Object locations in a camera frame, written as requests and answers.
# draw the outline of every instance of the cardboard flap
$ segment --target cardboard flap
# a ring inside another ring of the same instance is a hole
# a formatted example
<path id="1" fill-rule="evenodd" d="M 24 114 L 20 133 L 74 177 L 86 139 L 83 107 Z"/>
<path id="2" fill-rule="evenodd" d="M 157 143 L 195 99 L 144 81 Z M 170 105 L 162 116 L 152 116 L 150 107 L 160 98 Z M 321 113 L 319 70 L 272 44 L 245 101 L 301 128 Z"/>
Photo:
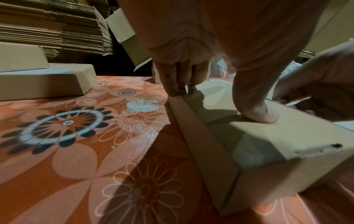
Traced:
<path id="1" fill-rule="evenodd" d="M 151 61 L 151 60 L 152 60 L 152 59 L 149 58 L 148 60 L 145 60 L 144 62 L 138 64 L 138 65 L 135 67 L 134 71 L 138 70 L 140 67 L 142 67 L 143 65 L 145 65 L 146 63 L 148 63 L 148 62 Z"/>
<path id="2" fill-rule="evenodd" d="M 119 43 L 128 40 L 135 35 L 133 28 L 130 26 L 122 9 L 118 9 L 106 19 L 108 26 Z"/>

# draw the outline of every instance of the orange tablecloth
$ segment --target orange tablecloth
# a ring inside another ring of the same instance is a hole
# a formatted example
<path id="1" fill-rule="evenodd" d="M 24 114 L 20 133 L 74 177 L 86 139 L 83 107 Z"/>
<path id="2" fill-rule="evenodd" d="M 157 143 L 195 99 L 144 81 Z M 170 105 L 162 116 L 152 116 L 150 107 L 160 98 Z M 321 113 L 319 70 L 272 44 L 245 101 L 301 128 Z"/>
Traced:
<path id="1" fill-rule="evenodd" d="M 354 223 L 354 172 L 220 218 L 162 85 L 147 79 L 0 102 L 0 223 Z"/>

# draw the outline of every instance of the table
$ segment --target table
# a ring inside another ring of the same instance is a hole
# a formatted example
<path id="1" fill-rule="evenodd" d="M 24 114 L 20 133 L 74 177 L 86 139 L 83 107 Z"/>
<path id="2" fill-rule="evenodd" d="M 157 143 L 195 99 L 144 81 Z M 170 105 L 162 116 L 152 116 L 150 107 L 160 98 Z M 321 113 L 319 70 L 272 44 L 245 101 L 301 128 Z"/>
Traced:
<path id="1" fill-rule="evenodd" d="M 352 170 L 220 218 L 151 80 L 101 76 L 84 96 L 0 102 L 0 223 L 354 223 Z"/>

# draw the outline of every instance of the hand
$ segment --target hand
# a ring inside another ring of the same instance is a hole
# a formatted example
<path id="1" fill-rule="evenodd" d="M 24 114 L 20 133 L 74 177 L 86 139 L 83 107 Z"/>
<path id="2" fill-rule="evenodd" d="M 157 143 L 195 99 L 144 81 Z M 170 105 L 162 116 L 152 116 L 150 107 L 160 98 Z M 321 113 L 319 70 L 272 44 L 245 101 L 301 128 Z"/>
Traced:
<path id="1" fill-rule="evenodd" d="M 329 121 L 354 120 L 354 41 L 321 52 L 280 78 L 273 99 Z"/>
<path id="2" fill-rule="evenodd" d="M 236 108 L 273 123 L 264 100 L 308 42 L 328 0 L 118 0 L 148 49 L 170 96 L 205 80 L 209 60 L 227 56 L 237 69 Z"/>

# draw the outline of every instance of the floral tablecloth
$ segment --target floral tablecloth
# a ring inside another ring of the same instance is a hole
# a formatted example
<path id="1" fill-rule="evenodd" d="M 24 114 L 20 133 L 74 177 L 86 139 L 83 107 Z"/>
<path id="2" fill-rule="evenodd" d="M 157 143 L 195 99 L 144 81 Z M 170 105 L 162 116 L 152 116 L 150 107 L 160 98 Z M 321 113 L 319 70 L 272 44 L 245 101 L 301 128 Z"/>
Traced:
<path id="1" fill-rule="evenodd" d="M 353 171 L 220 218 L 149 80 L 97 77 L 85 96 L 0 102 L 0 223 L 354 223 Z"/>

